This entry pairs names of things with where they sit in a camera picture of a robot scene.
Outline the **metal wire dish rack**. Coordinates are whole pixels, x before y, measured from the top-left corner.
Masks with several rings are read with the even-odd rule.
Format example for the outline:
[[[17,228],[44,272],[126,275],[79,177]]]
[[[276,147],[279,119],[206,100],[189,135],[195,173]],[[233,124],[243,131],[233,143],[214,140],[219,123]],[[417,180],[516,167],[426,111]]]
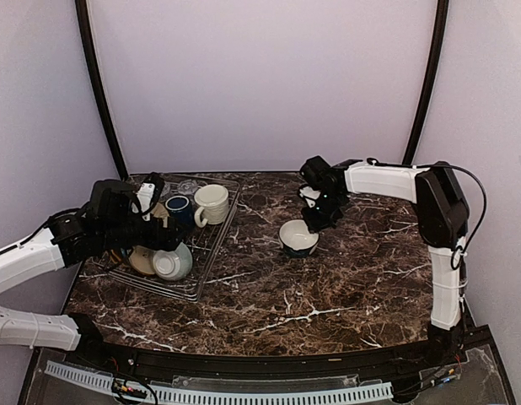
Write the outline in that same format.
[[[103,274],[130,287],[165,297],[197,302],[201,297],[204,283],[236,213],[240,185],[237,181],[219,179],[213,176],[167,173],[163,175],[163,178],[165,181],[164,196],[177,192],[182,181],[196,181],[200,186],[219,184],[225,186],[229,191],[230,212],[226,215],[224,222],[193,230],[190,235],[184,238],[185,244],[192,252],[193,263],[190,273],[178,281],[164,281],[156,276],[142,275],[125,262],[117,265],[111,262],[104,264],[100,261],[98,264],[101,266]]]

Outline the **dark bowl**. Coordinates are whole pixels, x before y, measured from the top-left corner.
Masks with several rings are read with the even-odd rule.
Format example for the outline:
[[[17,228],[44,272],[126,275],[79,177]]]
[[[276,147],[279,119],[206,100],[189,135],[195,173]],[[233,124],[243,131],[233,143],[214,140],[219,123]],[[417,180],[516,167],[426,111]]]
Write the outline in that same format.
[[[305,258],[314,252],[320,236],[311,233],[304,220],[294,219],[281,226],[278,239],[280,247],[289,257]]]

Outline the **cream ribbed mug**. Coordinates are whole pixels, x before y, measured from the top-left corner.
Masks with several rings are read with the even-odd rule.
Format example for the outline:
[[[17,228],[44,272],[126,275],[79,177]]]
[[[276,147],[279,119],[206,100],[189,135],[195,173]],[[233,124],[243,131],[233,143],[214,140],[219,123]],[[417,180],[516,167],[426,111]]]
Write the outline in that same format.
[[[194,213],[196,226],[222,224],[229,212],[229,194],[225,186],[209,184],[199,188],[194,200],[197,210]]]

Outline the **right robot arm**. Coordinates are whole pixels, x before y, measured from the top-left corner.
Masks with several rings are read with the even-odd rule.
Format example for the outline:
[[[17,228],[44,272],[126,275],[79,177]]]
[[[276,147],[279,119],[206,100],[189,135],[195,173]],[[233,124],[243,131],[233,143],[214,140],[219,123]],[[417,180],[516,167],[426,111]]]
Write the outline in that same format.
[[[421,358],[430,366],[452,359],[464,341],[465,257],[475,232],[468,229],[470,206],[455,175],[459,170],[443,161],[392,165],[372,158],[329,165],[314,156],[299,171],[305,181],[298,192],[306,203],[301,214],[312,233],[335,227],[352,194],[412,204],[432,264],[432,313],[421,348]]]

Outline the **yellow bottom plate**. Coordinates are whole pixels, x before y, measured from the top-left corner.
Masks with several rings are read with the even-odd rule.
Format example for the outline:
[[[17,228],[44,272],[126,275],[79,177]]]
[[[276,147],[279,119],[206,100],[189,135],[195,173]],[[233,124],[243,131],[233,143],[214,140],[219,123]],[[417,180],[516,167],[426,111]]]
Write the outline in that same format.
[[[152,216],[162,219],[165,224],[168,222],[169,213],[161,202],[158,202],[152,210]],[[152,263],[153,251],[143,246],[134,246],[132,254],[129,256],[130,266],[145,276],[155,276],[156,272]]]

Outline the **yellow plate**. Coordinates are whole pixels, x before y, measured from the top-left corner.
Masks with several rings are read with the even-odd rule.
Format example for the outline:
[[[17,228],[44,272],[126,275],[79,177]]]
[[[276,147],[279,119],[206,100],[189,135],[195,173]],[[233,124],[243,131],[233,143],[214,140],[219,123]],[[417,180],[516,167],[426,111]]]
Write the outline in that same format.
[[[110,251],[109,251],[109,257],[110,257],[111,261],[112,261],[114,264],[120,264],[120,263],[122,263],[121,255],[120,255],[119,253],[117,253],[116,251],[110,250]]]
[[[168,222],[169,213],[161,202],[158,202],[152,210],[152,216],[162,219],[165,224]],[[143,246],[134,246],[132,254],[129,256],[130,266],[145,276],[155,276],[156,272],[152,263],[153,251]]]

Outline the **dark blue mug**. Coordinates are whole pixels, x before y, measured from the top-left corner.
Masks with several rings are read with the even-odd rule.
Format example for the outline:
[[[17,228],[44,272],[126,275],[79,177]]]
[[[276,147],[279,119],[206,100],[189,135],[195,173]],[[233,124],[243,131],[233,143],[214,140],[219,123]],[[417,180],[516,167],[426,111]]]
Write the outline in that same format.
[[[174,195],[164,204],[169,216],[185,227],[195,226],[191,200],[183,195]]]

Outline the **light green ceramic bowl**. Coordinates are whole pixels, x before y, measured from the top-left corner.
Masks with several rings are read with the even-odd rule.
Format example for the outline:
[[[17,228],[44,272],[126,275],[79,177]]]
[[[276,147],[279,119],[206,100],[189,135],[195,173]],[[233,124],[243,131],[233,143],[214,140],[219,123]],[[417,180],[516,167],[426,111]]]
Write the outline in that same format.
[[[163,280],[177,281],[191,272],[193,257],[188,246],[181,242],[174,251],[154,252],[152,266]]]

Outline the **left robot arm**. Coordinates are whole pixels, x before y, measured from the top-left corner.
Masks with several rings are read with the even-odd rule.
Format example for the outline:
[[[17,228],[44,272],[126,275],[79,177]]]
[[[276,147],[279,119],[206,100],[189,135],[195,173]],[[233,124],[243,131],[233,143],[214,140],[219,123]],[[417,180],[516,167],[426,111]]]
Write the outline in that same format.
[[[174,251],[186,234],[185,226],[152,215],[163,187],[157,173],[140,186],[96,181],[81,208],[53,214],[31,235],[0,250],[0,294],[106,251],[134,246]],[[0,346],[76,350],[89,366],[101,368],[110,360],[101,339],[97,326],[84,314],[50,316],[0,306]]]

